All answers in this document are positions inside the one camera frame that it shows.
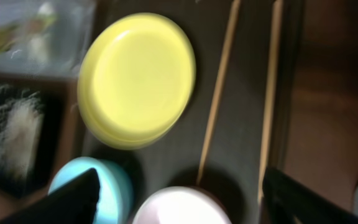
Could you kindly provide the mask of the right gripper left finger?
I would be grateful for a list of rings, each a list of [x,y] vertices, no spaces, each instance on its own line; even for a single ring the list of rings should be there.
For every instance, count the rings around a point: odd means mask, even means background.
[[[0,220],[0,224],[69,224],[94,222],[100,183],[95,169],[88,169],[49,196]]]

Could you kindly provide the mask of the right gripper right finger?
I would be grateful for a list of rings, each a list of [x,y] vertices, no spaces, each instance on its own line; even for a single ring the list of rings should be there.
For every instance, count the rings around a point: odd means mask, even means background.
[[[262,183],[270,222],[358,224],[358,217],[322,198],[274,167],[268,167]]]

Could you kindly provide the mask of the light blue bowl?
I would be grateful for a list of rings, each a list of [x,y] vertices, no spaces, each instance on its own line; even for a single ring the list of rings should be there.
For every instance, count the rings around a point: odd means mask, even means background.
[[[78,157],[65,164],[55,175],[48,192],[51,194],[88,169],[96,169],[100,192],[93,222],[95,224],[123,224],[133,206],[132,182],[123,168],[114,162]]]

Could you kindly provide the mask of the rice food scraps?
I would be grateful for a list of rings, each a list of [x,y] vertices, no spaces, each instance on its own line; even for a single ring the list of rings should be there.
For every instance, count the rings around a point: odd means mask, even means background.
[[[45,107],[40,91],[0,83],[0,177],[24,181],[32,172]]]

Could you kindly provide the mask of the yellow round plate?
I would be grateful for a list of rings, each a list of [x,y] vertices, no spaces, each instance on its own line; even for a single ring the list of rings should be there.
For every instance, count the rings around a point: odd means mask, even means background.
[[[185,32],[154,13],[123,17],[102,31],[81,64],[78,105],[87,128],[132,150],[166,134],[194,89],[196,61]]]

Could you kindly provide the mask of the white tissue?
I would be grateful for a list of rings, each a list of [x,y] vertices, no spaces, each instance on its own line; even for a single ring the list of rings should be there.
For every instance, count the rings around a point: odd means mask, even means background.
[[[40,66],[46,66],[51,58],[52,27],[57,12],[52,2],[44,2],[27,23],[28,56]]]

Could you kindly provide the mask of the green snack wrapper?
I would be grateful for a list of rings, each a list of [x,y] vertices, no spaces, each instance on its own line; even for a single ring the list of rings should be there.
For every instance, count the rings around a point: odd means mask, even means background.
[[[9,51],[19,41],[27,39],[27,23],[14,21],[0,26],[0,54]]]

